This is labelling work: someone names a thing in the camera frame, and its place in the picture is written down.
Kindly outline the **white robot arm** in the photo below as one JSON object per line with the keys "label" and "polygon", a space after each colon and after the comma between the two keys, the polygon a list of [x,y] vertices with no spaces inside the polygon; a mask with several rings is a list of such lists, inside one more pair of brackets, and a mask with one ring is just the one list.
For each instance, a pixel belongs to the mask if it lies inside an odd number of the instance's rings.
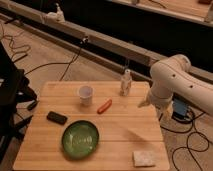
{"label": "white robot arm", "polygon": [[182,54],[155,62],[150,68],[153,84],[139,107],[152,104],[167,111],[176,93],[213,115],[213,85],[191,76],[190,68],[190,60]]}

